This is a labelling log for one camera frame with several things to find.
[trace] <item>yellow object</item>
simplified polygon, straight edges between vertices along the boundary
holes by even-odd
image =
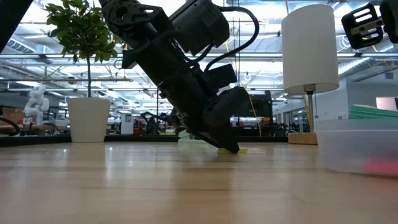
[[[307,121],[308,124],[311,125],[312,118],[310,118],[310,114],[308,112],[307,98],[305,97],[305,95],[303,95],[303,99],[304,99],[305,113],[307,114]]]
[[[225,44],[225,47],[226,47],[226,51],[229,52],[229,48],[228,48],[227,42],[225,42],[224,44]],[[256,117],[257,124],[258,124],[258,126],[259,126],[259,135],[260,135],[260,137],[262,137],[262,134],[261,134],[261,125],[260,125],[259,120],[257,119],[257,114],[256,114],[256,110],[254,109],[254,106],[253,106],[253,101],[251,100],[250,94],[249,94],[249,92],[247,91],[246,88],[245,88],[245,90],[246,90],[246,93],[248,93],[248,95],[249,95],[249,100],[250,100],[251,108],[253,109],[254,116]]]
[[[248,153],[248,150],[249,150],[248,148],[240,148],[238,154],[246,154],[246,153]],[[218,154],[232,154],[225,148],[218,149],[217,153]]]

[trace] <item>wooden lamp base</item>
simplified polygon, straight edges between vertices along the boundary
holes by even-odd
[[[290,133],[289,134],[290,144],[311,144],[317,145],[317,134],[315,133]]]

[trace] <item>desk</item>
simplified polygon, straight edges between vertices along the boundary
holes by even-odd
[[[317,146],[176,142],[0,149],[3,224],[396,224],[398,180],[327,170]]]

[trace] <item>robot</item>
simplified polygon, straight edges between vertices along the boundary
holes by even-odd
[[[383,0],[380,14],[367,4],[343,16],[341,23],[353,49],[361,49],[383,41],[384,32],[393,44],[398,43],[398,1]]]
[[[238,153],[239,146],[229,122],[247,100],[243,87],[234,87],[217,95],[220,88],[236,83],[232,65],[210,70],[216,62],[231,57],[252,44],[259,33],[259,22],[242,7],[219,7],[210,0],[188,0],[167,17],[161,7],[136,0],[100,0],[111,32],[129,46],[123,51],[122,68],[137,63],[157,85],[160,96],[174,106],[176,127],[218,148]],[[222,12],[248,14],[255,25],[252,38],[242,46],[212,60],[204,71],[199,66],[213,47],[229,39],[229,25]],[[188,58],[204,50],[196,59]]]
[[[48,111],[50,108],[49,99],[44,97],[45,91],[44,86],[34,87],[29,93],[29,101],[24,108],[25,118],[34,116],[36,126],[43,125],[43,111]]]

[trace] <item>plastic container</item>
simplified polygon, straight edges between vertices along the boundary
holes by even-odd
[[[315,132],[327,168],[398,176],[398,119],[319,121]]]

